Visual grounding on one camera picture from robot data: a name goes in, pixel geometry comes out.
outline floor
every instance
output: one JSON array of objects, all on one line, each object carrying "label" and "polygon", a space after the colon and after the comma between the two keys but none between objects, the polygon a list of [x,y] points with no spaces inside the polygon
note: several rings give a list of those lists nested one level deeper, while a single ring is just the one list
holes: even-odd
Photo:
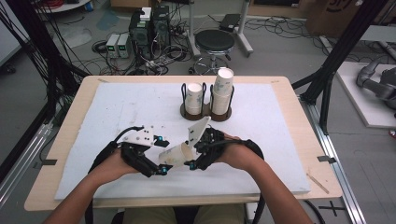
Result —
[{"label": "floor", "polygon": [[[129,25],[128,15],[130,16],[128,12],[114,12],[103,4],[90,13],[83,8],[78,8],[68,13],[56,14],[54,18],[60,25],[69,28],[89,29],[92,40],[73,48],[73,51],[93,74],[100,74],[105,64],[100,60],[92,60],[98,58],[98,55],[91,50],[92,44],[107,39],[112,32],[126,32]],[[213,18],[221,21],[222,16],[213,16]],[[206,15],[197,18],[194,24],[196,28],[218,26]],[[293,32],[298,34],[301,31],[305,32],[304,27],[299,27],[298,24],[300,23],[294,23],[294,27],[297,28]],[[267,26],[268,29],[265,29],[262,25],[263,21],[257,21],[257,19],[248,21],[245,35],[254,49],[250,57],[247,58],[238,46],[230,54],[232,60],[229,65],[237,76],[285,76],[292,83],[314,73],[326,60],[326,51],[321,47],[318,48],[319,42],[316,39],[287,33],[274,34],[270,32],[271,27]],[[381,50],[373,51],[367,45],[370,43],[359,43],[348,60],[367,62],[366,57],[376,58],[385,55]],[[388,60],[387,56],[381,59],[383,63],[394,63],[393,60]],[[0,126],[2,127],[0,139],[3,145],[0,150],[0,162],[4,161],[6,155],[46,103],[46,87],[27,56],[19,52],[11,59],[11,62],[17,69],[16,73],[8,74],[4,70],[0,73]],[[119,61],[118,65],[122,67],[129,62]],[[168,65],[169,72],[166,75],[187,75],[192,64],[193,60],[172,63]],[[304,92],[305,88],[296,90],[296,93]],[[395,139],[389,136],[387,129],[364,126],[337,78],[333,81],[328,121],[332,143],[365,221],[367,223],[395,223],[396,177],[393,175],[396,169]],[[57,127],[53,129],[51,137],[56,134],[56,131]],[[43,149],[42,157],[46,156],[49,148],[50,143]],[[27,212],[23,209],[24,201],[39,172],[39,167],[37,156],[9,197],[2,199],[0,220],[3,223],[42,222],[48,215],[49,212]],[[322,214],[326,223],[351,223],[346,211],[343,210],[342,200],[330,202],[315,200],[312,203]],[[313,220],[319,223],[311,209],[305,203],[303,204]],[[116,212],[116,209],[97,209],[94,211],[95,221],[96,223],[110,223]],[[261,223],[272,223],[270,218],[264,215]]]}]

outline white paper cup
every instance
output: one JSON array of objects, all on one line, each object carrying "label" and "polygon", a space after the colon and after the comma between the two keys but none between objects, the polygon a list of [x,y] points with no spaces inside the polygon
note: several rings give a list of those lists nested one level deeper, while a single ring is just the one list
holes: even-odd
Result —
[{"label": "white paper cup", "polygon": [[158,156],[160,164],[173,165],[174,167],[182,166],[185,161],[193,159],[192,151],[186,143],[181,143],[172,147]]},{"label": "white paper cup", "polygon": [[231,100],[231,94],[226,96],[221,96],[213,91],[213,99],[210,102],[210,108],[212,110],[212,113],[217,115],[225,114],[228,110],[228,105],[230,103],[230,100]]},{"label": "white paper cup", "polygon": [[201,106],[200,107],[189,107],[186,106],[186,111],[187,113],[191,114],[191,115],[198,115],[201,113]]},{"label": "white paper cup", "polygon": [[199,83],[190,83],[187,85],[185,104],[186,107],[197,108],[202,106],[203,91]]},{"label": "white paper cup", "polygon": [[233,70],[226,67],[219,69],[213,91],[222,96],[231,94],[233,91]]}]

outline cardboard box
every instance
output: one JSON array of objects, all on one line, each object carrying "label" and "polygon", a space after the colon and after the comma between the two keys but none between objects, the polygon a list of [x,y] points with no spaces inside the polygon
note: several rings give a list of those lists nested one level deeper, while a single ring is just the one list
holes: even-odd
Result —
[{"label": "cardboard box", "polygon": [[300,0],[298,3],[298,8],[303,12],[307,12],[312,9],[316,2],[317,0]]},{"label": "cardboard box", "polygon": [[153,7],[155,0],[110,0],[112,7]]},{"label": "cardboard box", "polygon": [[340,37],[360,5],[358,0],[317,0],[305,23],[311,35]]}]

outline black stool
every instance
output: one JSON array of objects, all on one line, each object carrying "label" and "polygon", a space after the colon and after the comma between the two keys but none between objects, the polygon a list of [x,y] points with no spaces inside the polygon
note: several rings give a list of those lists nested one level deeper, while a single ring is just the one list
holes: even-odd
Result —
[{"label": "black stool", "polygon": [[[210,71],[217,74],[219,68],[228,67],[228,64],[217,56],[225,55],[230,61],[231,58],[228,54],[233,50],[233,45],[233,37],[227,32],[221,30],[204,30],[198,33],[195,36],[195,46],[198,50],[205,51],[210,57],[201,57],[198,59],[193,67],[194,72],[199,75],[206,74]],[[203,63],[205,59],[210,59],[210,64]],[[199,71],[199,66],[202,66],[205,71]]]}]

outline human hand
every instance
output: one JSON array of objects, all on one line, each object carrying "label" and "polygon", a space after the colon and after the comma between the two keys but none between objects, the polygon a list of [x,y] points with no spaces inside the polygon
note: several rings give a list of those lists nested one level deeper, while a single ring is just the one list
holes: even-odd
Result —
[{"label": "human hand", "polygon": [[101,164],[94,168],[88,176],[98,185],[119,179],[126,174],[139,173],[135,168],[126,164],[121,157],[121,150],[117,148]]},{"label": "human hand", "polygon": [[[224,139],[226,140],[240,140],[237,136],[230,136],[224,133]],[[233,168],[247,171],[255,160],[261,159],[252,150],[244,145],[231,143],[224,147],[224,152],[218,158],[218,162],[225,162]]]}]

